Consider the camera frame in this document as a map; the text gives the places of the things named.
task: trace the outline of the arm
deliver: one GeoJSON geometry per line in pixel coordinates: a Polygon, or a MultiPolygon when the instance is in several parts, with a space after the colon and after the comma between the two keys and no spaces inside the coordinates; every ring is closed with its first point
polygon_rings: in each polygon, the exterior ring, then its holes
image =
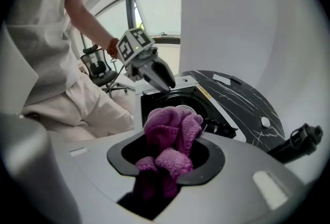
{"type": "Polygon", "coordinates": [[[92,42],[107,50],[113,36],[86,9],[83,0],[65,0],[71,23],[92,42]]]}

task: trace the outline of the yellow label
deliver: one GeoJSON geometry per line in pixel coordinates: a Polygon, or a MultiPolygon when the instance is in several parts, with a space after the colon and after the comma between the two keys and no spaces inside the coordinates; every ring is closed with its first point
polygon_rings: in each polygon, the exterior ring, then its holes
{"type": "Polygon", "coordinates": [[[200,90],[200,92],[202,92],[203,95],[206,96],[207,99],[212,98],[211,95],[208,92],[206,92],[206,90],[203,87],[201,87],[200,85],[196,85],[196,86],[200,90]]]}

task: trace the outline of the white computer mouse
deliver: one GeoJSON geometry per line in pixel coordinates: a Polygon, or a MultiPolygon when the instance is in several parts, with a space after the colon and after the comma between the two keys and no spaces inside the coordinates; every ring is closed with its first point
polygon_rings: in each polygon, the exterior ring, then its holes
{"type": "Polygon", "coordinates": [[[269,121],[269,119],[266,118],[266,117],[262,117],[262,118],[261,118],[261,124],[262,124],[262,126],[264,126],[264,127],[270,127],[270,121],[269,121]]]}

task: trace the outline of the black marble surface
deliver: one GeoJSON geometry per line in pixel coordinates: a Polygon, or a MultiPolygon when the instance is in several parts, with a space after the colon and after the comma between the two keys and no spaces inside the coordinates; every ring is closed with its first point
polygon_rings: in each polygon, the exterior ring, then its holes
{"type": "Polygon", "coordinates": [[[214,71],[187,71],[179,75],[193,76],[235,121],[247,143],[269,151],[285,141],[282,124],[272,105],[244,81],[214,71]],[[214,74],[232,78],[230,85],[214,80],[214,74]],[[262,126],[262,117],[269,119],[269,128],[262,126]]]}

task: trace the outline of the bracelet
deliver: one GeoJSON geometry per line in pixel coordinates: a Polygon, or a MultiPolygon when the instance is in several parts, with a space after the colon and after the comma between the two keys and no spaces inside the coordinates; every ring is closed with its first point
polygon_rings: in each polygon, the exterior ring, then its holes
{"type": "Polygon", "coordinates": [[[117,43],[118,43],[119,39],[117,38],[113,38],[110,40],[109,45],[108,45],[108,49],[107,52],[108,54],[112,57],[117,59],[117,55],[118,55],[118,50],[117,50],[117,43]]]}

